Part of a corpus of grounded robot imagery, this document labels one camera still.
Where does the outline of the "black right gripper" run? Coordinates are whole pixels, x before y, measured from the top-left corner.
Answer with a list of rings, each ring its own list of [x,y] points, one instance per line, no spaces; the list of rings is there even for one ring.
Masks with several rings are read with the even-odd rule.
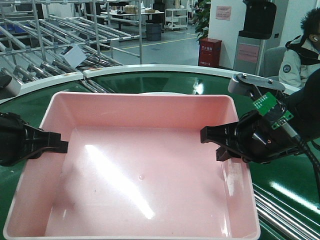
[[[247,162],[268,163],[285,156],[300,154],[304,141],[292,123],[297,115],[289,111],[293,118],[273,130],[254,108],[239,122],[203,127],[200,130],[200,142],[213,142],[220,146],[215,151],[216,160],[219,162],[243,158]]]

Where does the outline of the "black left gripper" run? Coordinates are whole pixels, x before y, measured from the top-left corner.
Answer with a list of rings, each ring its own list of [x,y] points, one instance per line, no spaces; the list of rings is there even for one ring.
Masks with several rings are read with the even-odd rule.
[[[0,165],[13,166],[26,159],[37,159],[44,152],[68,153],[68,141],[61,134],[30,126],[15,113],[0,114]]]

